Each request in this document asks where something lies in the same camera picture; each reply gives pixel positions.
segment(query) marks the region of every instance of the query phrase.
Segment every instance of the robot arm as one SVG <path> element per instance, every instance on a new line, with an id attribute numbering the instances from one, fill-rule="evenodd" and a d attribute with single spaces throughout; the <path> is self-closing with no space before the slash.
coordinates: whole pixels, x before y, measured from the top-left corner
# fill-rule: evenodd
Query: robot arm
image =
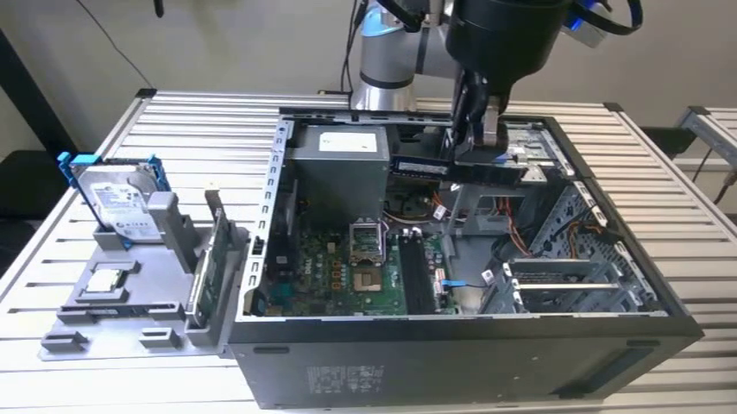
<path id="1" fill-rule="evenodd" d="M 606 33 L 627 35 L 642 23 L 639 0 L 627 0 L 630 27 L 609 20 L 607 3 L 601 0 L 375 3 L 382 9 L 370 6 L 364 23 L 362 80 L 368 91 L 355 94 L 352 104 L 358 109 L 411 110 L 411 99 L 402 94 L 414 74 L 444 77 L 454 73 L 452 142 L 459 164 L 490 163 L 506 152 L 507 133 L 498 116 L 507 108 L 515 82 L 545 66 L 561 29 L 595 47 Z M 446 10 L 448 16 L 442 12 L 444 3 L 452 9 Z M 400 26 L 392 27 L 391 20 Z M 444 50 L 439 50 L 438 39 L 444 41 Z M 427 68 L 428 60 L 440 64 Z M 394 106 L 376 108 L 375 104 Z"/>

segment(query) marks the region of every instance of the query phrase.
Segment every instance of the metal rack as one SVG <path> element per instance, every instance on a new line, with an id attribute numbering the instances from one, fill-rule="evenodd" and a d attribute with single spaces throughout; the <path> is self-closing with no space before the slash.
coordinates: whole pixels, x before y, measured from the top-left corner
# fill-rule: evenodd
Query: metal rack
<path id="1" fill-rule="evenodd" d="M 737 109 L 691 106 L 678 127 L 690 129 L 726 163 L 737 167 Z"/>
<path id="2" fill-rule="evenodd" d="M 105 157 L 156 154 L 180 197 L 181 213 L 200 225 L 211 222 L 201 190 L 213 182 L 222 188 L 230 218 L 250 227 L 278 108 L 343 105 L 342 96 L 159 91 L 135 99 L 96 153 Z M 448 101 L 420 100 L 418 109 L 448 110 Z M 602 403 L 403 407 L 402 412 L 734 412 L 737 228 L 621 110 L 593 103 L 518 102 L 509 113 L 555 117 L 706 337 Z M 79 413 L 125 404 L 128 411 L 255 411 L 232 360 L 215 356 L 144 361 L 37 359 L 39 338 L 95 249 L 93 227 L 87 207 L 68 191 L 0 279 L 0 407 L 45 407 L 49 412 L 67 407 Z M 101 386 L 91 391 L 85 384 Z"/>

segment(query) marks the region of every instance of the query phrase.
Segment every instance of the white label sticker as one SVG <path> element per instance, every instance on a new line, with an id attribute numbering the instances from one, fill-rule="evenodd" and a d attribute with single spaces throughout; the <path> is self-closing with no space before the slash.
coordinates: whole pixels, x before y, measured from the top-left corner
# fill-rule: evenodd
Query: white label sticker
<path id="1" fill-rule="evenodd" d="M 334 153 L 375 153 L 376 134 L 323 132 L 319 150 Z"/>
<path id="2" fill-rule="evenodd" d="M 435 217 L 435 220 L 442 220 L 442 217 L 446 216 L 446 211 L 448 211 L 448 209 L 439 205 L 435 209 L 435 212 L 432 213 L 432 217 Z"/>
<path id="3" fill-rule="evenodd" d="M 89 186 L 100 218 L 115 232 L 135 242 L 161 240 L 139 189 L 128 184 L 95 183 Z"/>
<path id="4" fill-rule="evenodd" d="M 491 273 L 491 270 L 485 270 L 482 272 L 482 277 L 483 277 L 483 280 L 486 281 L 486 284 L 490 285 L 491 282 L 494 281 L 494 273 Z"/>

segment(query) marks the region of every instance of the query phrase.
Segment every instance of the white wall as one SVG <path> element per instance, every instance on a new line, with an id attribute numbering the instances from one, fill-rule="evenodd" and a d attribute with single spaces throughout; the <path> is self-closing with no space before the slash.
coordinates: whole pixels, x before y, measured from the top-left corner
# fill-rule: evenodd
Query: white wall
<path id="1" fill-rule="evenodd" d="M 159 89 L 311 93 L 336 88 L 348 0 L 84 0 Z M 611 2 L 623 9 L 623 0 Z M 737 2 L 643 0 L 645 27 L 590 50 L 561 36 L 515 99 L 617 101 L 641 124 L 689 104 L 737 106 Z M 88 148 L 143 86 L 72 0 L 5 0 L 0 26 L 59 117 Z M 418 79 L 420 96 L 450 82 Z"/>
<path id="2" fill-rule="evenodd" d="M 0 89 L 0 161 L 12 151 L 44 149 L 11 98 Z"/>

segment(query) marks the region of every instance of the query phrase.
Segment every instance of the cpu chip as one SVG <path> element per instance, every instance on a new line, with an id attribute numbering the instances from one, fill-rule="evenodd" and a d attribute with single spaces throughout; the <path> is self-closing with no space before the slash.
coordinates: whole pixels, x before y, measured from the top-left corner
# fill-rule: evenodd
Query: cpu chip
<path id="1" fill-rule="evenodd" d="M 380 292 L 380 268 L 379 267 L 355 267 L 354 268 L 354 291 Z"/>

